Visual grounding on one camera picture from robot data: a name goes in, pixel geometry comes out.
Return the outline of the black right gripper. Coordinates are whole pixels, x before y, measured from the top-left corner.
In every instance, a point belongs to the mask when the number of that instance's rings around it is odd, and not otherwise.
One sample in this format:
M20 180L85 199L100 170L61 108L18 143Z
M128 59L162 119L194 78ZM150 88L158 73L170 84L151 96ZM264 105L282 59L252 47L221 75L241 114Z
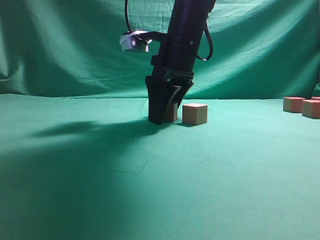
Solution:
M202 36L202 32L150 33L151 40L160 42L158 54L151 58L152 74L145 78L150 122L161 125L172 99L179 108L194 85L193 68Z

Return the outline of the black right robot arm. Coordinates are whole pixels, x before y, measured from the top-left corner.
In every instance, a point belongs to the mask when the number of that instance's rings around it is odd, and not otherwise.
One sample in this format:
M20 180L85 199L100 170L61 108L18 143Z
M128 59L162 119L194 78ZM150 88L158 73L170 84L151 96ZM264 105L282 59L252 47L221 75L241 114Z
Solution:
M207 19L213 10L213 0L176 0L167 33L151 32L152 40L160 43L158 53L151 58L152 74L146 76L148 120L162 124L171 104L180 105L193 86L195 61L201 39L206 36L209 54L214 51Z

